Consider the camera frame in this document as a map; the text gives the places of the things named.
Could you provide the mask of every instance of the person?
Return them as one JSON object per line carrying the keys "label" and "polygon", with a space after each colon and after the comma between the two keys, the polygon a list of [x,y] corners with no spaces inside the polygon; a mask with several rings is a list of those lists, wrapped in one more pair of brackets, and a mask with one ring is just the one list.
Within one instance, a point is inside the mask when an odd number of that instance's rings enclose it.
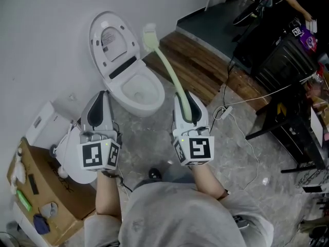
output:
{"label": "person", "polygon": [[312,21],[312,16],[297,0],[273,0],[272,7],[265,8],[260,24],[236,47],[234,56],[245,66],[257,69],[297,13]]}
{"label": "person", "polygon": [[271,246],[273,226],[245,191],[228,195],[208,165],[191,169],[172,166],[163,178],[151,169],[123,219],[115,178],[99,172],[97,214],[84,222],[85,246]]}

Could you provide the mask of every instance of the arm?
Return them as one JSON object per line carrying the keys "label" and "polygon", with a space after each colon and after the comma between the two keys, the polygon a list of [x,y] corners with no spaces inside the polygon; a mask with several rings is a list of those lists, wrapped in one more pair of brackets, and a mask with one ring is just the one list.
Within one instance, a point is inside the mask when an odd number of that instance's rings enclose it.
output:
{"label": "arm", "polygon": [[100,215],[110,215],[121,221],[117,181],[106,177],[101,172],[97,175],[96,212]]}
{"label": "arm", "polygon": [[302,13],[305,20],[312,21],[312,16],[297,2],[297,0],[286,0],[293,8]]}
{"label": "arm", "polygon": [[208,165],[194,166],[192,167],[192,172],[198,191],[217,200],[221,200],[228,195]]}

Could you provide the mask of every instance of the marble floor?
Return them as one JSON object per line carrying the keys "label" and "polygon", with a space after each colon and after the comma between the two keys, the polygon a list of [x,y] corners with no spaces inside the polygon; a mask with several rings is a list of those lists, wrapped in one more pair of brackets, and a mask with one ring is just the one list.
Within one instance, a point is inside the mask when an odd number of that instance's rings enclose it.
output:
{"label": "marble floor", "polygon": [[[158,77],[163,83],[166,99],[154,116],[137,118],[112,100],[114,118],[123,133],[119,167],[126,185],[130,188],[147,176],[150,167],[157,166],[164,171],[169,166],[169,160],[178,164],[169,134],[175,89],[164,78]],[[226,89],[226,104],[240,100],[233,91]],[[222,105],[222,91],[208,106],[210,123],[213,121],[212,113],[219,105]],[[241,130],[247,134],[255,120],[254,110],[248,104],[242,103],[234,106],[232,114]],[[229,191],[245,188],[256,176],[257,161],[233,117],[228,116],[225,120],[216,121],[212,135],[215,136],[215,159],[211,163],[213,172]],[[272,246],[308,246],[307,235],[296,234],[296,230],[298,222],[303,217],[308,217],[313,205],[312,199],[295,189],[295,174],[280,174],[281,169],[295,167],[293,160],[270,134],[252,139],[250,143],[260,163],[258,176],[247,186],[246,191],[258,202],[275,227]],[[266,186],[262,183],[264,178],[269,178]],[[124,216],[128,196],[122,187],[120,200]],[[65,246],[83,246],[83,230],[69,239]]]}

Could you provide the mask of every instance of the cardboard box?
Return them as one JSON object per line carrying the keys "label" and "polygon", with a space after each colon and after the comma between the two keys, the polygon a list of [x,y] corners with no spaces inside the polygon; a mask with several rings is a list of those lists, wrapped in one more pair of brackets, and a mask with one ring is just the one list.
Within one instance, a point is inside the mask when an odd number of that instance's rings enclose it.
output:
{"label": "cardboard box", "polygon": [[[17,188],[32,205],[32,211],[28,212],[18,197],[17,203],[33,225],[33,216],[39,213],[39,207],[55,202],[58,214],[47,219],[50,233],[43,237],[51,245],[60,245],[83,227],[86,217],[95,213],[96,191],[89,184],[78,184],[70,178],[59,177],[59,163],[50,157],[48,150],[28,145],[25,138],[22,138],[20,147],[23,150],[22,162],[26,168],[26,177],[34,175],[39,194],[33,194],[28,178],[25,184],[17,182]],[[9,183],[14,165],[15,157],[7,173]]]}

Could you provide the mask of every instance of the power strip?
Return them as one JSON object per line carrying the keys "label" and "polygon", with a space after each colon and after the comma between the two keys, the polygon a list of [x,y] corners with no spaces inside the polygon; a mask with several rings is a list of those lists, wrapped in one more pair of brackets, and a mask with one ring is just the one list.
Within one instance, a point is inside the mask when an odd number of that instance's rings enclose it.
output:
{"label": "power strip", "polygon": [[227,108],[225,110],[225,112],[223,112],[223,114],[220,116],[220,119],[224,120],[233,110],[232,106],[229,106],[229,108]]}

